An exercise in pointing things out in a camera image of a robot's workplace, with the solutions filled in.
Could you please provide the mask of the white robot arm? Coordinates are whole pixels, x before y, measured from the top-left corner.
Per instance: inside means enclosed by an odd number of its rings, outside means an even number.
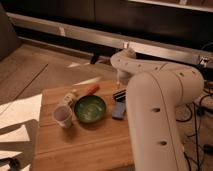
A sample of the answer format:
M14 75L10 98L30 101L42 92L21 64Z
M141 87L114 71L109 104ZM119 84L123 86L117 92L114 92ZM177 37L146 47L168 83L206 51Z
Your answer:
M138 60L128 48L111 64L126 86L126 109L136 171L188 171L175 109L197 99L204 79L194 67Z

